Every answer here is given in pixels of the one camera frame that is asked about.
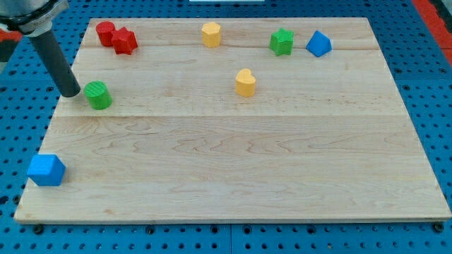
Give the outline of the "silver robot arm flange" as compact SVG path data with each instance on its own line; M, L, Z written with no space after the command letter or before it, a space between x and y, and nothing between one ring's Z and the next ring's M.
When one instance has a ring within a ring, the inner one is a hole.
M50 31L52 20L68 8L68 0L1 0L1 29L36 37Z

